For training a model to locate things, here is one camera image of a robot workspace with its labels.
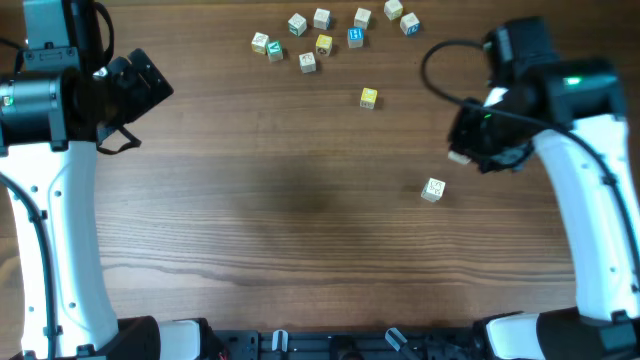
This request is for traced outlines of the red A block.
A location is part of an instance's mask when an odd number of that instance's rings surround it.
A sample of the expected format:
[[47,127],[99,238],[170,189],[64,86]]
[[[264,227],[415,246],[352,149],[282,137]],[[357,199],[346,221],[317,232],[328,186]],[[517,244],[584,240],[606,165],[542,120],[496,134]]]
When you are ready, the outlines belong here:
[[471,159],[468,156],[457,153],[455,151],[448,152],[448,159],[461,165],[467,165],[471,162]]

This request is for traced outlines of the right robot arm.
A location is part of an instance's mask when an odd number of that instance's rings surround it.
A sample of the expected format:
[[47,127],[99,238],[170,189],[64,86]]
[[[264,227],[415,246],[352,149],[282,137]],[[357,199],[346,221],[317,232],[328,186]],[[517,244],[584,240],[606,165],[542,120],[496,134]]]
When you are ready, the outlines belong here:
[[614,67],[563,61],[539,17],[482,44],[491,93],[458,113],[450,148],[482,172],[545,166],[569,241],[576,304],[485,321],[491,359],[633,359],[639,354],[639,209],[626,105]]

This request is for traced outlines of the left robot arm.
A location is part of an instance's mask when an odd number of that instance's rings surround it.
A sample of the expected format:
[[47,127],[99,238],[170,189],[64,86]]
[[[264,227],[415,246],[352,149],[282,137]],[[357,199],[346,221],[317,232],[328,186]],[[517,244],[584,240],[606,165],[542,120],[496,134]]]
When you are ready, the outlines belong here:
[[142,50],[114,53],[96,1],[27,1],[27,44],[1,79],[1,182],[17,230],[24,285],[23,359],[214,359],[203,318],[118,318],[95,222],[104,141],[173,90]]

